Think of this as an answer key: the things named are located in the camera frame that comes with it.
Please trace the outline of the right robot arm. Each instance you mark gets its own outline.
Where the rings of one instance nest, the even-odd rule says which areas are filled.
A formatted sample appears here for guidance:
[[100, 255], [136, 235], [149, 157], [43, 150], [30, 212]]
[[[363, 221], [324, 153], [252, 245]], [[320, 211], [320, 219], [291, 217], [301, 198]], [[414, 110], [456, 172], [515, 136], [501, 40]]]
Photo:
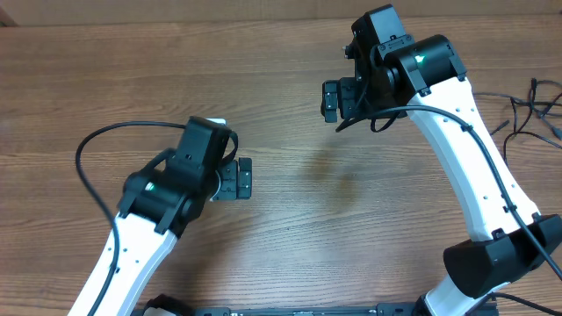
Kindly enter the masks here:
[[512, 176], [487, 131], [465, 66], [443, 35], [415, 40], [396, 10], [367, 11], [345, 47], [355, 74], [322, 86], [321, 114], [343, 130], [369, 121], [379, 133], [411, 119], [455, 191], [469, 237], [446, 248], [444, 280], [378, 315], [495, 315], [502, 288], [543, 264], [561, 242], [561, 218], [543, 215]]

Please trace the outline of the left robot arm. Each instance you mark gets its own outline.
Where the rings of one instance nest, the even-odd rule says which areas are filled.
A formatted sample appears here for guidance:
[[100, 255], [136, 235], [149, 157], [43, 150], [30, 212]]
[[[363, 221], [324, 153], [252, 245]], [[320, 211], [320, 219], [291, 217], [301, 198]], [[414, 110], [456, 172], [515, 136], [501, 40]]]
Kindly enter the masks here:
[[108, 218], [104, 250], [70, 309], [72, 315], [192, 315], [194, 310], [166, 295], [137, 306], [141, 293], [187, 225], [207, 202], [249, 199], [252, 161], [228, 152], [237, 134], [223, 118], [192, 116], [175, 148], [166, 148], [125, 181], [112, 213], [84, 174], [76, 170]]

